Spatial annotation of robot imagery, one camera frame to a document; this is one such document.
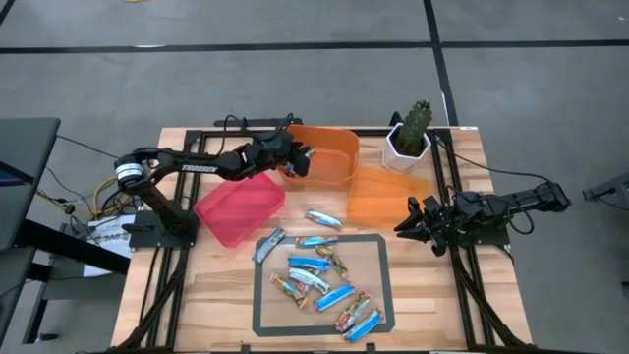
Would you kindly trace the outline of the clear mat with black border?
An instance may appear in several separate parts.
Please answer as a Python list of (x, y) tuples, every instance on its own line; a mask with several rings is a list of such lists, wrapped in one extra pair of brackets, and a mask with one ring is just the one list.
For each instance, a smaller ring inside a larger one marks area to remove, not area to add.
[(314, 257), (313, 249), (300, 249), (294, 237), (285, 237), (260, 265), (255, 265), (252, 329), (259, 337), (337, 335), (334, 328), (342, 312), (365, 291), (371, 299), (364, 316), (379, 309), (382, 320), (372, 331), (387, 333), (395, 327), (391, 280), (389, 276), (386, 243), (379, 234), (339, 235), (330, 248), (349, 270), (345, 280), (334, 269), (320, 277), (331, 289), (346, 283), (356, 287), (356, 293), (348, 296), (327, 310), (318, 313), (313, 302), (321, 293), (312, 288), (308, 302), (298, 308), (294, 299), (283, 293), (269, 278), (274, 274), (288, 277), (288, 259), (291, 256)]

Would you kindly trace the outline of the white paper sheet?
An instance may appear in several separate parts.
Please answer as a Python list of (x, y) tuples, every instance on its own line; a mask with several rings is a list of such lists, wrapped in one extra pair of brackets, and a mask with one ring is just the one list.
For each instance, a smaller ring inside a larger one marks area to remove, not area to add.
[(90, 221), (87, 224), (88, 235), (86, 240), (90, 244), (129, 259), (132, 256), (132, 248), (130, 247), (131, 234), (124, 230), (122, 226), (124, 224), (132, 224), (135, 218), (134, 214), (125, 214)]

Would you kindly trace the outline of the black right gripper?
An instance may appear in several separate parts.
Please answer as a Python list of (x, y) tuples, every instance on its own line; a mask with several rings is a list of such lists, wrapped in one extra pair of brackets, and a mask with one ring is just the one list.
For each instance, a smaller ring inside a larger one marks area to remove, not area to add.
[(435, 197), (423, 200), (424, 211), (415, 197), (408, 198), (409, 217), (394, 228), (399, 238), (426, 243), (430, 240), (431, 250), (443, 256), (450, 245), (458, 245), (463, 232), (461, 219), (451, 206), (443, 206)]

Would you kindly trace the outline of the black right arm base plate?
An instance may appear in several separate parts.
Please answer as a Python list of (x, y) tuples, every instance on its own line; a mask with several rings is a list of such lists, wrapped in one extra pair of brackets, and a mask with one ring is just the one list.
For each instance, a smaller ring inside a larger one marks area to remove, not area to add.
[(505, 226), (490, 226), (468, 231), (458, 230), (456, 236), (457, 243), (461, 247), (468, 247), (472, 244), (504, 246), (510, 243), (509, 235)]

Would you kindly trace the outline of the green cactus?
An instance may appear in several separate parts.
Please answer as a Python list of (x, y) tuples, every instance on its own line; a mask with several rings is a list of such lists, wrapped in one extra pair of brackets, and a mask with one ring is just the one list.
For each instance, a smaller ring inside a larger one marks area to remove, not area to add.
[(424, 133), (432, 120), (430, 102), (417, 101), (398, 130), (394, 146), (398, 153), (418, 157), (425, 148)]

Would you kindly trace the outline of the black mount bar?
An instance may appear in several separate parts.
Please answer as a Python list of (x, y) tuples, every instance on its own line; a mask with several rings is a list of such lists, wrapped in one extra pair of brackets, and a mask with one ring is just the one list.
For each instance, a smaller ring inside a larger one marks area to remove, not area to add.
[[(282, 126), (286, 123), (287, 118), (239, 118), (235, 120), (233, 118), (229, 118), (227, 120), (227, 127), (238, 127), (239, 129), (245, 127), (250, 129), (250, 127), (278, 127)], [(294, 117), (291, 119), (291, 124), (293, 125), (303, 125), (304, 122), (299, 117)], [(222, 127), (224, 125), (224, 119), (215, 120), (212, 123), (213, 127)]]

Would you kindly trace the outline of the blue orange-ended granola bar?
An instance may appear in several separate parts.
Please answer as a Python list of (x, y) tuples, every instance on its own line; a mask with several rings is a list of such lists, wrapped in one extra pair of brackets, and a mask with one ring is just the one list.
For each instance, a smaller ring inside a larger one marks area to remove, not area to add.
[(306, 305), (308, 301), (307, 297), (298, 288), (285, 278), (281, 277), (279, 274), (273, 273), (269, 278), (269, 281), (288, 297), (292, 298), (298, 308), (303, 308)]

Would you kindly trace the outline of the dark blue grey granola bar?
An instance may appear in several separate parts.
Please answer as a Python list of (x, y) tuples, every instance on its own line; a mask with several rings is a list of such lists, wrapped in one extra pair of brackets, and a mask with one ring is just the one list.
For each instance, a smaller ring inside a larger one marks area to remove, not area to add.
[(281, 243), (285, 236), (286, 233), (283, 228), (276, 228), (263, 240), (261, 245), (257, 247), (252, 260), (257, 265), (261, 265), (274, 248)]

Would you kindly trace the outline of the orange plastic bin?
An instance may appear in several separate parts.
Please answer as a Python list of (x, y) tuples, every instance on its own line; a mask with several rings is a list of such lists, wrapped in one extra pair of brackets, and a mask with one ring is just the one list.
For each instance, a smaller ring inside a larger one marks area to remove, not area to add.
[(349, 130), (291, 125), (288, 132), (296, 142), (313, 148), (306, 177), (288, 176), (279, 171), (284, 182), (299, 186), (344, 189), (351, 185), (359, 168), (359, 137)]

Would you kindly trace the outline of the orange plastic lid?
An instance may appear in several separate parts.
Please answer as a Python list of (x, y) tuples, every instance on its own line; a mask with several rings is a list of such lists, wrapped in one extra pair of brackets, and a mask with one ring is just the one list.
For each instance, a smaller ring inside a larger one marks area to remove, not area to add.
[(352, 182), (346, 220), (364, 227), (392, 230), (408, 216), (407, 201), (428, 197), (431, 181), (361, 165)]

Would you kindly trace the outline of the pink plastic bin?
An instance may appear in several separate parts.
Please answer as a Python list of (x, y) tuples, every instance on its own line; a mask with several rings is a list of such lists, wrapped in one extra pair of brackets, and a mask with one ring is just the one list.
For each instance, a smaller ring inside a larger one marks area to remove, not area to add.
[(239, 182), (223, 182), (196, 202), (193, 210), (222, 246), (236, 248), (284, 202), (284, 190), (262, 173)]

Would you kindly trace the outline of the black aluminium table frame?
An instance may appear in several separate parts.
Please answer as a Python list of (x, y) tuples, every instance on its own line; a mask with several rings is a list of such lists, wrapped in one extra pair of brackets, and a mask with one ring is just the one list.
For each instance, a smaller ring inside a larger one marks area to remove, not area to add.
[[(443, 128), (451, 132), (454, 150), (477, 163), (485, 164), (478, 130)], [(184, 148), (198, 151), (200, 128), (164, 128), (159, 148)], [(381, 167), (384, 133), (375, 127), (359, 132), (360, 164)], [(489, 172), (468, 162), (457, 162), (462, 186), (482, 192), (493, 192)], [(250, 345), (251, 353), (288, 353), (289, 351), (340, 352), (363, 351), (366, 344), (350, 344), (340, 335), (257, 336), (253, 331), (254, 263), (251, 261), (256, 241), (268, 235), (271, 226), (283, 227), (289, 236), (314, 235), (334, 231), (304, 219), (304, 212), (321, 208), (335, 217), (345, 217), (349, 196), (347, 188), (284, 185), (277, 172), (268, 175), (278, 185), (288, 186), (284, 206), (271, 217), (270, 226), (263, 226), (237, 249), (221, 246), (202, 227), (197, 242), (188, 253), (183, 290), (174, 295), (181, 300), (175, 338), (175, 352), (234, 352)], [(177, 175), (166, 177), (158, 188), (167, 196), (209, 193), (222, 182), (218, 177), (184, 178), (179, 188)], [(448, 255), (437, 258), (428, 244), (397, 238), (392, 231), (345, 226), (349, 234), (379, 233), (386, 242), (392, 284), (395, 327), (388, 334), (370, 334), (367, 343), (374, 343), (377, 353), (384, 351), (463, 350), (466, 347), (461, 307), (454, 273)], [(512, 261), (494, 246), (476, 246), (478, 263), (487, 300), (501, 320), (519, 339), (532, 343)], [(128, 339), (139, 323), (141, 304), (150, 273), (152, 249), (133, 253), (123, 297), (110, 346)]]

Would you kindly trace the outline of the white plant pot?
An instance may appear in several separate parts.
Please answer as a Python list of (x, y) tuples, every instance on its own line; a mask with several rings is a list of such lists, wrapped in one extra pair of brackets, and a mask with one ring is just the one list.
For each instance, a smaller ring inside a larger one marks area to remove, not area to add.
[(382, 165), (398, 173), (409, 173), (417, 167), (431, 148), (431, 141), (427, 133), (423, 133), (423, 147), (418, 156), (404, 155), (399, 153), (394, 146), (394, 139), (397, 137), (403, 124), (397, 123), (385, 138), (385, 145), (382, 149)]

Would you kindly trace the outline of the multicoloured granola bar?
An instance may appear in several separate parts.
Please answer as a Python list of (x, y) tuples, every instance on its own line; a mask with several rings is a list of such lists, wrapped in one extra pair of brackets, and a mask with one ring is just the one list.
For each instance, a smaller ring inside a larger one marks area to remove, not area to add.
[(343, 311), (335, 322), (334, 328), (339, 332), (347, 331), (368, 307), (371, 298), (369, 293), (362, 291), (358, 298)]
[(349, 276), (349, 270), (345, 264), (339, 259), (332, 248), (326, 246), (317, 246), (315, 251), (322, 257), (328, 259), (336, 271), (336, 273), (342, 278), (347, 279)]

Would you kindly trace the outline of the blue white granola bar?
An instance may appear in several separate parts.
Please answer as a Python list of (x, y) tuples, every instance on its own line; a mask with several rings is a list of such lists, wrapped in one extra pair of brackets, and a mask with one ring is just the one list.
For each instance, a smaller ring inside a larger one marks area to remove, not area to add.
[(313, 221), (319, 225), (334, 228), (337, 230), (340, 230), (343, 227), (343, 223), (340, 219), (314, 209), (308, 209), (306, 211), (305, 219)]

